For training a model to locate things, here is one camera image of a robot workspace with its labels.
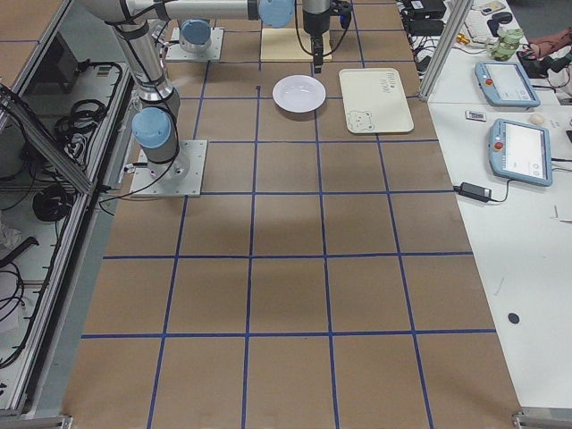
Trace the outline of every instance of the tablet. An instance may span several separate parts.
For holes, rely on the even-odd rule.
[[[520,63],[477,63],[475,75],[491,105],[536,107],[536,95]]]
[[[497,176],[552,185],[550,135],[545,128],[497,119],[491,128],[489,161]]]

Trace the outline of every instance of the tablet screen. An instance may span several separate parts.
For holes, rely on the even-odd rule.
[[[505,170],[546,179],[546,151],[540,130],[507,123],[505,146]]]
[[[486,64],[501,100],[530,101],[533,99],[518,68],[514,64]]]

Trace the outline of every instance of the round plate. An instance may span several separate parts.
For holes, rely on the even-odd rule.
[[[282,109],[297,114],[317,109],[325,100],[325,88],[319,80],[295,74],[274,85],[272,97]]]

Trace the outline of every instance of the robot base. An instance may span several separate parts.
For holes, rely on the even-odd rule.
[[[181,151],[189,158],[189,172],[182,179],[160,180],[154,185],[144,189],[132,198],[149,197],[181,197],[188,195],[198,197],[203,184],[203,171],[206,160],[206,140],[181,140]],[[141,150],[139,152],[139,163],[146,163],[147,157]],[[152,183],[155,178],[151,177],[147,168],[138,168],[135,171],[130,191],[145,188]]]
[[[184,62],[207,62],[220,61],[221,51],[223,50],[223,33],[222,28],[216,27],[211,31],[211,45],[202,52],[187,52],[181,48],[179,44],[169,46],[165,61],[168,63],[184,63]],[[179,28],[172,30],[171,41],[179,40]]]

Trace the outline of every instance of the brown cloth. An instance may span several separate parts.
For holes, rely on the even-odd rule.
[[[551,36],[529,39],[528,44],[538,46],[538,56],[540,58],[550,55],[564,46],[572,45],[572,27]]]

